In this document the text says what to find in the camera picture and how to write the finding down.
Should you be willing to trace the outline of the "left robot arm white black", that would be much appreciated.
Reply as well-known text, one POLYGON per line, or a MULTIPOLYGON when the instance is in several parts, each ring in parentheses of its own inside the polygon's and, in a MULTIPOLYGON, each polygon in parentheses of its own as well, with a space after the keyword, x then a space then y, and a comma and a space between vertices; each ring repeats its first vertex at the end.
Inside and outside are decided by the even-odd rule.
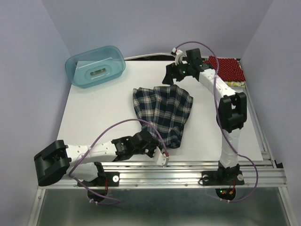
POLYGON ((93 147, 56 140, 34 156, 38 185, 50 186, 71 175, 98 186, 105 176, 101 163, 125 161, 134 155, 147 155, 159 166, 167 162, 158 140, 147 131, 93 147))

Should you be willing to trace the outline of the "navy plaid skirt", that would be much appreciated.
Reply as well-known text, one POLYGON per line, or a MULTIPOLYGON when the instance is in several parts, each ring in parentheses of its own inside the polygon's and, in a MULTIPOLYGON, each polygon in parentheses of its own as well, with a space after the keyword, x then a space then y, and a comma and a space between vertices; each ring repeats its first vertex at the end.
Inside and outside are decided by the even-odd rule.
POLYGON ((177 85, 134 88, 133 107, 138 119, 150 122, 167 148, 181 146, 184 125, 189 119, 193 97, 177 85))

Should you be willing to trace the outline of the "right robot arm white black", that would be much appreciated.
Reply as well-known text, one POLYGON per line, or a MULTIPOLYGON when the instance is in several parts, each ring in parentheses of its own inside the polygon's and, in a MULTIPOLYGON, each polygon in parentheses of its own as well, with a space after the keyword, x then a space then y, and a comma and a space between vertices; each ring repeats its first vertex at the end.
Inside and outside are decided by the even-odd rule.
POLYGON ((221 77, 219 68, 205 64, 200 49, 195 48, 182 52, 174 48, 171 54, 175 57, 172 64, 166 66, 163 84, 172 85, 191 76, 205 86, 214 97, 217 124, 222 132, 222 152, 219 159, 217 180, 226 184, 239 174, 238 139, 241 129, 247 120, 247 97, 244 92, 236 92, 221 77))

